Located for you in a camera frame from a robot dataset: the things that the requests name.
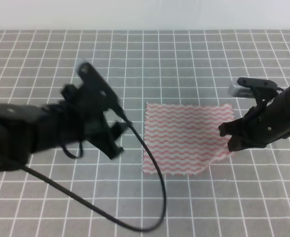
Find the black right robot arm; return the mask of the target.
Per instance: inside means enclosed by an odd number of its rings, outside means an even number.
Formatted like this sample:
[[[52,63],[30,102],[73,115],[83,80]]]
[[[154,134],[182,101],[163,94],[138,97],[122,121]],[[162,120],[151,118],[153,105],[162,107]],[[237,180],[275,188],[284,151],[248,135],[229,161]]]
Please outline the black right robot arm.
[[[290,86],[282,89],[271,80],[240,77],[230,85],[228,93],[256,100],[256,106],[243,117],[218,127],[221,137],[231,137],[229,151],[265,148],[290,137]]]

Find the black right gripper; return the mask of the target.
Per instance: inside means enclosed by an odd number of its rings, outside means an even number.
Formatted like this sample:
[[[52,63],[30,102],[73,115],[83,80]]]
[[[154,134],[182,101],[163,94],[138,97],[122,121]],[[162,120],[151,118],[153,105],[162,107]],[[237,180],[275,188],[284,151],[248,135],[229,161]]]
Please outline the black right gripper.
[[[257,106],[244,119],[224,122],[218,127],[221,137],[232,136],[228,141],[230,152],[265,148],[270,143],[290,137],[290,103]]]

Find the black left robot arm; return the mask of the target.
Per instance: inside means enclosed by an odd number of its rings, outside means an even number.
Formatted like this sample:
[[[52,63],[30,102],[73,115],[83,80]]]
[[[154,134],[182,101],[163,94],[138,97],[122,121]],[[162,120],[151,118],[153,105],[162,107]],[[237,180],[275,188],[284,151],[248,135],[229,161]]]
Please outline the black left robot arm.
[[[69,158],[81,158],[84,141],[110,159],[123,152],[115,141],[128,126],[118,121],[108,125],[105,94],[73,84],[65,85],[61,94],[62,100],[41,107],[0,104],[0,172],[17,170],[9,160],[25,166],[32,154],[56,147]]]

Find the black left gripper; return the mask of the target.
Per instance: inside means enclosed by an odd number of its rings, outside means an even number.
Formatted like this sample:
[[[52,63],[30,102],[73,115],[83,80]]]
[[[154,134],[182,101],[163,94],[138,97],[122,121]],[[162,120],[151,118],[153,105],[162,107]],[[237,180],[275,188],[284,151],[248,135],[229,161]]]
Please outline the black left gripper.
[[[87,140],[109,159],[118,157],[124,149],[115,141],[125,132],[125,123],[108,126],[103,110],[84,85],[67,84],[61,94],[64,99],[41,107],[41,149]]]

